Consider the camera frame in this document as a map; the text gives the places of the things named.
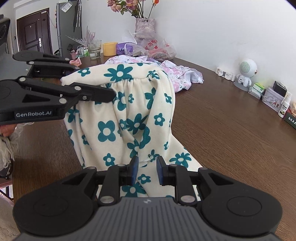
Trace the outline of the person's left hand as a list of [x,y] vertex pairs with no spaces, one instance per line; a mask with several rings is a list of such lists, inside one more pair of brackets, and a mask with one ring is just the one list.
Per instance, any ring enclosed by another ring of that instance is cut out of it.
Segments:
[[16,129],[16,124],[0,126],[0,135],[4,137],[10,136]]

